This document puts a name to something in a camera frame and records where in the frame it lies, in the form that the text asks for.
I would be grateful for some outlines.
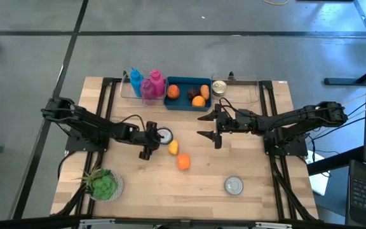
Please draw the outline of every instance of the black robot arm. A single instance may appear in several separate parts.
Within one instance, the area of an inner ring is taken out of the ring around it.
[[[79,133],[79,137],[94,144],[102,144],[103,139],[110,137],[117,142],[143,146],[139,154],[143,160],[149,160],[152,152],[159,148],[161,137],[153,121],[148,121],[144,131],[140,131],[137,125],[111,122],[61,97],[51,98],[42,113],[46,120],[66,124]]]
[[[198,131],[199,134],[211,139],[215,148],[222,145],[221,133],[248,133],[263,135],[274,141],[274,145],[284,147],[286,144],[305,139],[305,133],[318,127],[339,127],[347,121],[343,108],[336,102],[321,102],[317,105],[304,106],[301,109],[289,111],[274,116],[257,115],[247,109],[234,109],[235,118],[229,116],[221,106],[215,104],[214,110],[205,116],[199,117],[201,121],[215,121],[216,131]]]

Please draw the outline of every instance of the wooden tabletop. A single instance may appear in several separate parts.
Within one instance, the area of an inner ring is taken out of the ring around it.
[[[79,105],[95,113],[102,79],[87,77]],[[236,108],[249,109],[261,114],[259,90],[256,86],[229,86],[229,97]],[[285,81],[273,82],[278,113],[293,110],[290,92]],[[107,104],[107,90],[104,104]],[[177,168],[177,157],[169,154],[167,146],[160,146],[149,161],[138,158],[142,146],[130,146],[110,140],[102,167],[112,169],[124,179],[122,195],[112,202],[95,202],[96,217],[125,218],[190,218],[190,219],[278,219],[269,159],[264,153],[262,137],[249,134],[223,134],[222,148],[214,149],[198,130],[215,130],[215,123],[198,121],[205,112],[169,111],[161,103],[143,106],[138,99],[126,99],[116,85],[111,121],[138,114],[146,121],[155,121],[158,127],[172,130],[178,140],[180,153],[191,157],[189,170]],[[141,126],[138,119],[128,122]],[[61,210],[79,188],[77,177],[82,176],[86,153],[77,152],[62,166],[62,173],[51,213]],[[304,207],[317,218],[306,164],[295,156],[287,157],[292,189]],[[241,195],[232,196],[224,190],[229,176],[243,180]],[[86,212],[85,197],[83,212]],[[285,216],[289,217],[285,193],[282,190]]]

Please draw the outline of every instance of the blue tray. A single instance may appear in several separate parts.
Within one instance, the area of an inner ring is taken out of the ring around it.
[[[166,90],[169,88],[169,85],[177,85],[180,90],[179,98],[170,99],[167,96],[167,92],[164,98],[163,103],[165,107],[169,110],[180,110],[180,111],[208,111],[212,104],[212,94],[211,94],[211,79],[209,78],[192,78],[192,77],[176,77],[169,76],[166,79]],[[206,105],[203,108],[194,107],[191,105],[191,100],[187,98],[187,92],[192,87],[200,87],[202,85],[208,85],[210,89],[210,98],[206,101]]]

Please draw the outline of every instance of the green plant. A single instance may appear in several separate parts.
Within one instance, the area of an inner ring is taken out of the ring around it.
[[[90,174],[84,172],[81,182],[86,184],[86,192],[97,200],[109,200],[118,188],[109,169],[95,169]]]

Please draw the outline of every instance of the concrete floor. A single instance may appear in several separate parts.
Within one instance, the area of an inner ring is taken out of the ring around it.
[[[0,31],[73,31],[82,3],[0,0]],[[360,3],[366,12],[366,1]],[[285,6],[246,0],[95,0],[88,3],[81,30],[366,31],[353,3],[293,0]],[[5,146],[0,153],[0,219],[10,217],[41,126],[40,109],[55,87],[69,41],[70,36],[0,36],[0,144]],[[131,66],[144,72],[157,67],[165,76],[226,76],[234,71],[253,80],[286,80],[295,108],[334,98],[343,103],[365,93],[365,87],[328,87],[322,80],[366,73],[366,38],[79,36],[60,95],[77,102],[85,76],[121,76]],[[347,112],[364,101],[349,104]],[[24,217],[49,214],[65,139],[51,127]],[[343,152],[362,143],[363,122],[358,122],[320,139],[316,147]],[[331,179],[342,181],[345,174],[335,172]],[[319,215],[344,222],[323,208]]]

